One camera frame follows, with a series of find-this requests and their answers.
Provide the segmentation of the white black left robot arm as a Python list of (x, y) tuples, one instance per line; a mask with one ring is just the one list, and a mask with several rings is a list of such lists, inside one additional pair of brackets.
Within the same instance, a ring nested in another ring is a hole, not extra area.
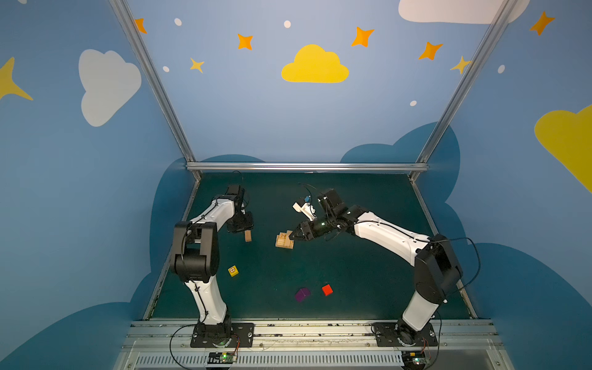
[(245, 210), (245, 189), (231, 185), (197, 217), (180, 221), (174, 227), (170, 270), (194, 297), (199, 319), (194, 327), (191, 347), (223, 348), (241, 343), (239, 329), (233, 329), (229, 309), (217, 283), (220, 266), (218, 232), (246, 234), (251, 239), (253, 215)]

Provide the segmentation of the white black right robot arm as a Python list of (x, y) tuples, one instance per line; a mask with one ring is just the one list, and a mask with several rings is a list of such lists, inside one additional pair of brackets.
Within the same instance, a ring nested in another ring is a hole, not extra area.
[(310, 196), (293, 203), (293, 209), (304, 214), (307, 220), (300, 223), (289, 238), (311, 241), (333, 231), (345, 231), (374, 242), (408, 262), (414, 268), (415, 291), (396, 323), (395, 336), (401, 345), (415, 345), (437, 309), (447, 303), (447, 297), (453, 294), (463, 277), (451, 240), (441, 234), (429, 237), (408, 231), (366, 208), (348, 206), (332, 188), (320, 193), (317, 200), (324, 212), (321, 217), (312, 206)]

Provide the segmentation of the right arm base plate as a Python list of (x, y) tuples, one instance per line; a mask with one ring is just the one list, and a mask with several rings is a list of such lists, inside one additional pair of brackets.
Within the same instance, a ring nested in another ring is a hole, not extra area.
[(439, 344), (437, 331), (431, 323), (416, 331), (403, 321), (375, 322), (371, 324), (371, 331), (379, 347), (432, 347)]

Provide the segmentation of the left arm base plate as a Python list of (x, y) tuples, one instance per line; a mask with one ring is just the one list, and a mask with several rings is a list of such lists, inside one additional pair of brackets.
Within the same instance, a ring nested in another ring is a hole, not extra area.
[(254, 337), (252, 323), (198, 324), (191, 336), (191, 348), (251, 348)]

